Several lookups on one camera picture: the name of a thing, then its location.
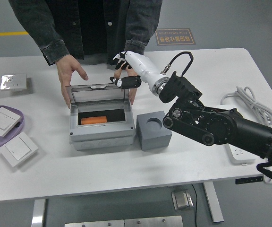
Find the jacket sleeve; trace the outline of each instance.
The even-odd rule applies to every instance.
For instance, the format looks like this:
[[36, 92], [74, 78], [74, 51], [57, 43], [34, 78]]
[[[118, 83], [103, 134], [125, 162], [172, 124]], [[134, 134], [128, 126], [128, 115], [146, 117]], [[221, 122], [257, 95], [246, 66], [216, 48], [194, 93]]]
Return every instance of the jacket sleeve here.
[[44, 0], [9, 0], [9, 3], [49, 65], [69, 54], [63, 39], [55, 31], [53, 16]]
[[162, 0], [130, 0], [126, 21], [125, 51], [143, 54], [154, 35]]

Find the gray floor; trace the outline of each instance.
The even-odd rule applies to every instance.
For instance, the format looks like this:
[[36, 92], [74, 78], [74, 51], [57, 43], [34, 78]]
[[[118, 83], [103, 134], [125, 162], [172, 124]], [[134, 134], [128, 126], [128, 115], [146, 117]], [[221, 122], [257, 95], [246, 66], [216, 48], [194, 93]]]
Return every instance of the gray floor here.
[[[153, 37], [147, 51], [243, 47], [272, 88], [272, 0], [164, 0], [159, 28], [190, 28], [196, 45], [157, 46]], [[12, 31], [22, 31], [22, 27], [7, 0], [0, 0], [0, 32]], [[0, 37], [0, 57], [30, 55], [41, 53], [29, 36]], [[199, 227], [272, 226], [272, 185], [235, 185], [234, 180], [214, 185], [225, 221], [212, 223], [203, 186], [195, 184]], [[190, 185], [181, 188], [189, 189], [195, 200]], [[181, 215], [184, 226], [193, 227], [194, 210], [174, 211], [170, 193], [176, 189], [164, 187], [51, 198], [45, 224], [63, 227], [67, 222]], [[0, 203], [0, 227], [31, 226], [33, 204], [34, 201]]]

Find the gray box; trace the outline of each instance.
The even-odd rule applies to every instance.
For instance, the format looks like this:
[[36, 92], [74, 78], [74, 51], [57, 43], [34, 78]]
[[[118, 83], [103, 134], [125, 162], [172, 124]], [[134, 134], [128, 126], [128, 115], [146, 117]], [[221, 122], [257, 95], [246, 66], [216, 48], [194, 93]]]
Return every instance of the gray box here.
[[[76, 150], [134, 143], [136, 135], [128, 89], [114, 84], [68, 86], [70, 143]], [[95, 118], [106, 121], [93, 122]]]
[[136, 132], [142, 151], [169, 145], [172, 132], [163, 126], [164, 116], [164, 111], [137, 115]]

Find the transparent plastic lid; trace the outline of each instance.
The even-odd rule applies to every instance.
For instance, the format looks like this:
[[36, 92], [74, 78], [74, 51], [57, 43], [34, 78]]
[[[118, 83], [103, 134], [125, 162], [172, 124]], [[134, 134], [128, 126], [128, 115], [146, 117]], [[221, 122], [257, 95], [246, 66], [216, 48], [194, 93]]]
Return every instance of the transparent plastic lid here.
[[114, 84], [67, 86], [66, 89], [72, 104], [128, 99], [128, 89], [120, 89]]

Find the gray block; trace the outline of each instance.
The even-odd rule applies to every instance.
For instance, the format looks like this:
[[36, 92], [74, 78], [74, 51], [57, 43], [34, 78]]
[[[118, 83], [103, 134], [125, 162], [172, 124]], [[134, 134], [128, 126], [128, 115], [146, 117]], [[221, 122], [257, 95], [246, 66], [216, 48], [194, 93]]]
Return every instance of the gray block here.
[[163, 126], [164, 116], [164, 111], [137, 115], [136, 132], [142, 151], [169, 145], [172, 132]]

